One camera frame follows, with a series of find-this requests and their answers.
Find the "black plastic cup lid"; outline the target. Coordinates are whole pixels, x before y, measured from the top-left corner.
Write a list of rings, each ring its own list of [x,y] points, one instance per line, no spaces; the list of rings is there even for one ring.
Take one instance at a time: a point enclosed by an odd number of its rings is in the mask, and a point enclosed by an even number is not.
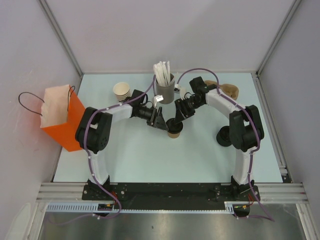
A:
[[[174,118],[168,119],[166,121],[166,125],[167,125],[167,131],[170,134],[179,134],[183,130],[183,123],[182,122],[175,123]]]

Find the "orange paper bag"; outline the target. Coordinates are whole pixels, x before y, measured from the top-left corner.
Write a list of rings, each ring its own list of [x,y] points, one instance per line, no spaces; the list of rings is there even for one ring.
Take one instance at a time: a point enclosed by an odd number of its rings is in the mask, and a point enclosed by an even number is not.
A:
[[[76,131],[85,107],[76,94],[76,87],[69,84],[48,87],[44,97],[38,99],[42,101],[40,112],[22,107],[40,116],[40,128],[61,147],[68,152],[81,150]]]

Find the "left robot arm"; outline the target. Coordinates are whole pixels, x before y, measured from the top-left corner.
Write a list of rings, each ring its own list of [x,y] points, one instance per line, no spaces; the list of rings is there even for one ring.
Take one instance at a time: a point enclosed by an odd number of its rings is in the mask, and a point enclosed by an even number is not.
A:
[[[110,196],[111,188],[105,184],[110,180],[106,163],[99,160],[99,152],[104,150],[109,142],[113,124],[133,117],[146,121],[150,127],[168,130],[161,107],[147,107],[148,96],[145,92],[134,90],[124,103],[118,103],[108,108],[96,109],[87,107],[75,133],[75,140],[88,155],[89,180],[96,184],[93,194],[100,200]]]

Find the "single brown paper cup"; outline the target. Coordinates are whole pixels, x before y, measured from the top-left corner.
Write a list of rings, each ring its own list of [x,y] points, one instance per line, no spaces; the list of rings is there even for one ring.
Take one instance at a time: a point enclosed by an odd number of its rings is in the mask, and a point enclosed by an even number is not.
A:
[[[180,136],[180,132],[167,132],[167,135],[172,138],[172,139],[176,139]]]

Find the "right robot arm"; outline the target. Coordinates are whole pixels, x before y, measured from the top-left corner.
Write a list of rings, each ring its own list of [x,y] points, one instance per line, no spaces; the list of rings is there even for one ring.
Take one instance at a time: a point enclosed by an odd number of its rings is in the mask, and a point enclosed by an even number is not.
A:
[[[259,110],[255,105],[242,106],[237,103],[223,92],[218,83],[208,85],[201,77],[196,77],[189,84],[193,94],[174,101],[176,113],[173,123],[181,124],[204,105],[215,108],[227,117],[227,133],[220,131],[216,140],[222,146],[232,145],[236,149],[230,194],[235,200],[242,201],[248,196],[249,189],[253,189],[254,154],[260,149],[265,136]]]

